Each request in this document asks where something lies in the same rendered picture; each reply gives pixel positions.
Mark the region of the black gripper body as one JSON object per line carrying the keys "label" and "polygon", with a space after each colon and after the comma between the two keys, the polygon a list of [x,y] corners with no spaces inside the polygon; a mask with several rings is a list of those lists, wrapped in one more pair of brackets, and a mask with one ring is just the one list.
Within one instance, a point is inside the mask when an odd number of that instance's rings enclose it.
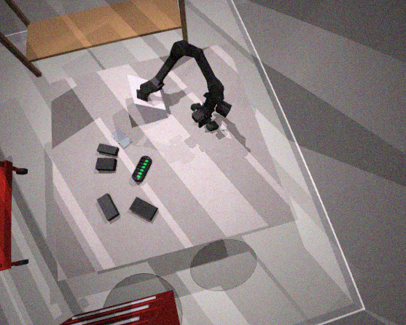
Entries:
{"label": "black gripper body", "polygon": [[217,130],[218,129],[218,125],[217,125],[217,123],[215,122],[215,121],[211,121],[211,118],[210,117],[212,117],[212,112],[213,111],[215,111],[215,109],[213,109],[213,110],[208,110],[205,106],[204,106],[204,104],[203,105],[201,105],[200,103],[193,103],[192,105],[191,105],[191,110],[192,111],[195,111],[196,109],[198,110],[198,109],[200,109],[200,108],[203,108],[203,111],[204,112],[206,112],[207,113],[207,118],[206,118],[206,120],[204,121],[204,123],[206,124],[206,128],[208,129],[208,131],[213,131],[213,130]]}

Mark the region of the dark grey controller unit with green rocker switches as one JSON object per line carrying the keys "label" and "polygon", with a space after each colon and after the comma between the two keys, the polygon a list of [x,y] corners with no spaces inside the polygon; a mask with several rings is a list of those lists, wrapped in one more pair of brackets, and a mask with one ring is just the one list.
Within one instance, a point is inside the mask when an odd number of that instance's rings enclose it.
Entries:
{"label": "dark grey controller unit with green rocker switches", "polygon": [[143,181],[151,164],[152,160],[150,157],[142,156],[133,172],[133,179],[137,182]]}

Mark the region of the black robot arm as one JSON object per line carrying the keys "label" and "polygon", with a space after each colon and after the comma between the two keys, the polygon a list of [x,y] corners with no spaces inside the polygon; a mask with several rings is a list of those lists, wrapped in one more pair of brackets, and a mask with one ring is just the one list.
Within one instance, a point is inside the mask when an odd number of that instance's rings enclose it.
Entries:
{"label": "black robot arm", "polygon": [[[167,61],[164,63],[160,71],[151,80],[140,84],[140,90],[136,90],[137,98],[148,102],[148,97],[151,93],[156,93],[162,89],[164,85],[163,81],[173,68],[178,59],[182,56],[189,56],[196,60],[197,64],[202,71],[208,86],[208,93],[203,96],[206,97],[204,106],[208,110],[213,110],[216,106],[216,112],[226,117],[232,107],[230,103],[224,100],[224,86],[214,75],[204,53],[201,48],[197,48],[194,45],[188,44],[187,41],[181,40],[175,42],[171,49],[171,54]],[[207,113],[203,111],[203,108],[194,111],[192,118],[195,122],[202,123],[207,118]]]}

